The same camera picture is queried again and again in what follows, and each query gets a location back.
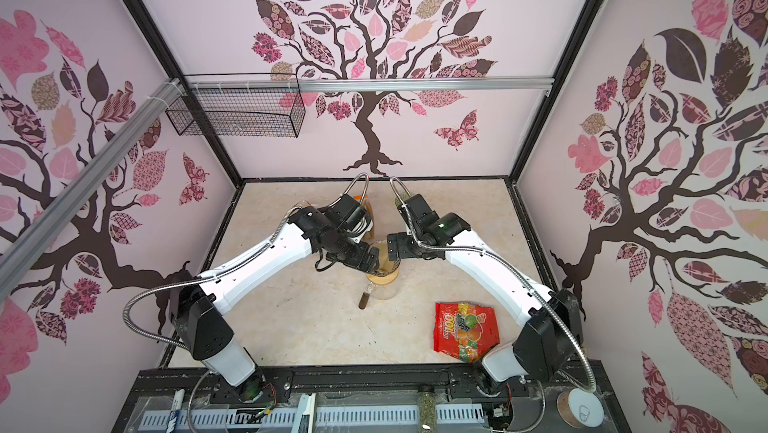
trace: beige table surface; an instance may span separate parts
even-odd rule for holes
[[[283,214],[300,200],[327,205],[347,182],[248,184],[216,254],[214,265],[234,258],[270,236]],[[454,212],[497,253],[533,279],[534,261],[503,180],[408,181],[442,216]],[[351,194],[360,194],[358,183]],[[368,189],[374,240],[405,231],[387,181]],[[365,276],[337,264],[318,273],[313,254],[297,261],[245,296],[226,315],[236,338],[260,365],[351,365],[457,361],[432,350],[435,303],[469,301],[493,306],[502,342],[520,327],[498,302],[458,267],[440,259],[402,261],[399,293],[357,306]],[[176,349],[171,367],[201,366]]]

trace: tree decal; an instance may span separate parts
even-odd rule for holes
[[[283,64],[288,63],[278,61],[288,54],[298,59],[294,66],[301,78],[337,80],[484,77],[495,63],[474,58],[492,41],[490,36],[469,36],[483,11],[459,15],[477,0],[421,0],[415,5],[412,0],[326,0],[326,6],[311,11],[305,2],[312,1],[256,0],[269,33],[258,32],[252,49],[265,62],[274,63],[273,74],[283,72]],[[444,65],[444,56],[462,60]],[[425,107],[441,108],[464,98],[456,91],[419,92],[417,96],[350,92],[304,94],[302,99],[306,105],[315,105],[318,117],[328,112],[337,121],[352,119],[365,139],[367,151],[344,170],[367,164],[373,173],[385,175],[379,165],[402,162],[382,152],[371,114],[399,115],[407,105],[413,113],[426,115]],[[293,97],[290,100],[286,104],[292,104]],[[465,114],[473,119],[476,115]],[[441,128],[435,133],[455,148],[475,138],[477,128]]]
[[[18,33],[12,40],[17,44],[27,42],[41,52],[47,51],[45,41],[30,36],[35,31],[33,16],[16,11],[14,17]],[[0,29],[6,24],[5,20],[0,21]],[[121,88],[112,92],[98,62],[86,69],[80,50],[68,37],[50,27],[46,31],[61,53],[61,66],[54,67],[52,73],[35,80],[30,97],[39,111],[53,110],[48,113],[53,117],[51,131],[46,130],[41,116],[32,105],[20,100],[19,92],[10,92],[7,85],[0,85],[0,106],[8,119],[11,134],[16,136],[0,140],[0,184],[6,192],[15,192],[12,196],[0,195],[0,222],[18,221],[18,217],[22,221],[18,231],[0,227],[0,236],[11,243],[51,204],[61,186],[66,187],[77,177],[78,171],[95,157],[94,139],[104,135],[109,141],[114,133],[108,125],[127,121],[136,109],[130,82],[123,83]],[[37,41],[43,42],[45,48]],[[0,50],[6,46],[0,41]],[[23,56],[25,53],[20,50],[16,54]],[[4,58],[5,65],[13,63],[13,56]],[[21,74],[36,72],[39,72],[37,67],[21,70]],[[56,79],[63,87],[62,93]],[[87,131],[76,131],[74,115],[87,118],[90,125]],[[37,331],[66,344],[67,322],[94,312],[98,308],[100,295],[111,289],[129,286],[146,289],[173,283],[187,273],[182,267],[164,278],[155,270],[120,265],[116,254],[118,248],[130,245],[130,231],[141,227],[130,216],[130,211],[152,207],[160,199],[150,193],[165,170],[167,150],[151,150],[159,136],[158,120],[72,218],[71,224],[77,229],[77,236],[55,249],[49,249],[33,265],[33,271],[42,270],[47,275],[40,280],[21,283],[12,291],[12,294],[22,289],[37,291],[27,308]],[[205,173],[195,170],[195,177],[204,180]],[[120,195],[133,189],[140,192],[132,198],[128,195],[120,198]],[[31,204],[35,208],[33,214],[28,211]],[[160,307],[158,332],[166,321],[168,298],[167,293],[160,293],[157,297]],[[7,340],[2,333],[0,346]]]
[[[707,263],[731,257],[768,268],[764,254],[738,249],[733,243],[744,235],[768,239],[768,212],[750,208],[768,199],[768,168],[752,166],[767,154],[768,98],[764,94],[757,101],[742,98],[747,86],[756,82],[752,91],[761,86],[750,48],[758,58],[765,55],[763,23],[760,28],[753,23],[739,25],[741,16],[735,8],[733,20],[728,20],[731,25],[725,28],[727,2],[694,0],[698,33],[686,28],[659,32],[666,59],[651,58],[643,42],[623,75],[598,85],[594,107],[600,113],[581,124],[584,134],[568,147],[574,166],[585,174],[575,189],[584,195],[584,212],[590,218],[587,243],[576,263],[551,253],[565,273],[563,287],[572,288],[581,303],[595,257],[616,243],[616,261],[627,265],[628,280],[649,286],[648,313],[654,325],[666,318],[686,351],[730,391],[734,386],[729,345],[734,345],[746,373],[768,394],[765,372],[754,366],[759,361],[752,360],[756,355],[760,367],[768,365],[766,343],[723,331],[767,335],[764,321],[742,306],[763,301],[768,285],[737,281],[732,272],[716,272]],[[723,35],[715,40],[708,38],[719,32]],[[714,41],[716,54],[708,58],[705,42]],[[679,79],[674,82],[679,88],[665,87],[667,73]],[[703,94],[702,86],[711,94]],[[746,171],[743,162],[750,165]],[[702,188],[686,182],[694,177]],[[728,208],[734,199],[748,204]],[[678,222],[692,226],[681,227]],[[696,247],[677,246],[681,239],[697,240]],[[671,291],[659,283],[658,275],[669,277]],[[693,289],[695,297],[684,295],[680,285]],[[732,306],[707,305],[708,299]],[[586,319],[583,306],[581,311]],[[691,407],[674,407],[667,392],[662,395],[651,387],[644,393],[655,418],[660,420],[666,412],[678,427],[683,417],[674,415],[684,412],[705,419],[703,412]],[[716,420],[706,420],[711,423],[708,431],[726,430]]]

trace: red snack package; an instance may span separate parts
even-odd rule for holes
[[[435,351],[470,363],[497,344],[496,313],[490,306],[435,304]]]

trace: white marker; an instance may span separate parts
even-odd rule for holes
[[[184,389],[176,390],[174,394],[174,402],[170,405],[170,416],[168,417],[168,427],[165,428],[165,433],[174,433],[176,431],[176,422],[179,418],[179,411],[181,410],[181,403],[184,401]]]

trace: cable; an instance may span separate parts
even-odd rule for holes
[[[547,310],[547,313],[552,317],[552,320],[558,324],[558,326],[563,330],[565,335],[568,337],[568,340],[571,341],[574,348],[576,349],[576,354],[579,357],[579,360],[581,361],[581,365],[584,367],[584,372],[587,374],[587,381],[588,385],[584,386],[580,382],[576,381],[574,377],[570,376],[568,373],[565,373],[564,371],[558,370],[558,374],[565,378],[566,380],[569,380],[574,386],[586,391],[587,393],[594,393],[595,390],[597,390],[597,382],[594,379],[594,372],[592,371],[591,366],[589,365],[589,360],[587,359],[587,356],[584,354],[584,352],[581,350],[581,346],[578,344],[578,340],[576,340],[576,337],[573,333],[571,333],[571,330],[568,329],[568,327],[565,325],[565,322],[563,322],[562,318],[560,318],[560,315],[555,313],[554,309],[547,303],[547,301],[544,299],[544,297],[536,291],[536,289],[528,282],[527,279],[525,279],[525,275],[517,269],[514,265],[509,263],[507,260],[502,258],[501,256],[497,255],[496,253],[487,251],[483,248],[478,248],[477,246],[432,246],[427,245],[426,243],[422,242],[420,239],[416,237],[416,228],[413,226],[413,217],[411,215],[411,210],[408,208],[408,205],[406,205],[405,200],[400,196],[400,192],[398,192],[397,188],[395,187],[395,182],[397,182],[405,191],[407,194],[410,194],[408,192],[408,189],[406,186],[400,181],[400,179],[392,177],[389,179],[389,185],[392,187],[392,191],[395,193],[395,196],[397,197],[398,201],[402,205],[403,210],[406,212],[406,217],[408,218],[408,228],[411,230],[411,237],[413,238],[413,241],[416,242],[416,245],[426,248],[426,249],[433,249],[437,251],[472,251],[475,253],[480,253],[481,255],[488,255],[491,258],[495,259],[497,262],[499,262],[501,265],[504,265],[506,269],[512,272],[512,274],[520,281],[520,283],[523,284],[523,286],[528,290],[528,292],[533,296],[541,305],[542,307]]]
[[[190,393],[190,400],[187,402],[187,425],[190,427],[190,430],[192,433],[200,433],[197,428],[192,424],[192,400],[194,400],[194,394],[197,392],[197,389],[200,387],[200,383],[205,380],[205,377],[210,374],[210,370],[203,373],[203,376],[200,377],[199,380],[197,380],[197,383],[195,383],[194,388],[192,388],[192,392]]]
[[[153,332],[149,332],[143,328],[141,328],[139,325],[134,323],[132,319],[130,319],[130,309],[134,307],[136,303],[141,301],[143,298],[146,298],[149,295],[156,294],[161,291],[165,291],[166,289],[173,289],[173,288],[183,288],[185,286],[191,286],[191,285],[200,285],[202,283],[207,283],[210,281],[216,281],[222,276],[229,275],[230,273],[233,273],[237,271],[239,268],[242,268],[244,265],[249,263],[250,261],[254,260],[256,257],[267,251],[277,239],[277,236],[280,236],[280,231],[283,229],[283,227],[286,224],[286,221],[288,221],[288,217],[290,217],[294,211],[301,210],[301,207],[293,207],[283,216],[283,219],[280,221],[280,225],[275,230],[275,233],[272,234],[269,240],[267,240],[266,243],[264,243],[264,246],[258,249],[253,255],[249,256],[245,260],[239,262],[237,265],[232,265],[229,268],[227,268],[224,271],[221,271],[213,276],[208,276],[206,278],[197,278],[197,279],[191,279],[185,282],[179,282],[179,283],[171,283],[168,285],[162,285],[162,286],[156,286],[154,288],[147,289],[140,294],[134,296],[131,298],[128,303],[125,304],[125,308],[123,308],[123,322],[125,322],[125,325],[130,328],[133,332],[138,333],[139,335],[146,336],[147,338],[151,338],[153,340],[156,340],[158,342],[166,342],[170,345],[177,346],[178,348],[182,348],[185,350],[189,350],[189,348],[179,340],[175,340],[172,338],[168,338],[167,336],[157,335]]]
[[[363,178],[363,177],[365,177],[365,179],[366,179],[366,184],[365,184],[365,186],[362,187],[362,195],[360,196],[360,203],[362,203],[362,201],[366,197],[366,193],[368,193],[368,183],[369,183],[368,173],[360,173],[359,175],[354,177],[352,179],[352,181],[350,181],[350,184],[346,186],[346,189],[344,189],[344,191],[342,191],[341,195],[339,195],[338,198],[333,200],[333,203],[328,205],[328,207],[326,207],[326,208],[330,208],[333,205],[339,203],[339,200],[341,199],[341,197],[343,197],[344,195],[348,194],[350,192],[350,190],[352,189],[352,187],[355,186],[355,183],[357,183],[360,180],[360,178]]]
[[[536,380],[536,383],[538,383],[538,390],[539,393],[542,395],[542,410],[538,414],[538,418],[536,418],[536,421],[534,421],[531,426],[527,428],[523,428],[521,430],[495,430],[493,428],[489,428],[489,430],[492,433],[528,433],[529,431],[532,431],[536,427],[538,427],[538,424],[542,422],[544,419],[544,412],[547,410],[547,399],[544,397],[544,387],[542,387],[542,382],[539,380]],[[512,401],[512,391],[509,392],[510,394],[510,401]]]

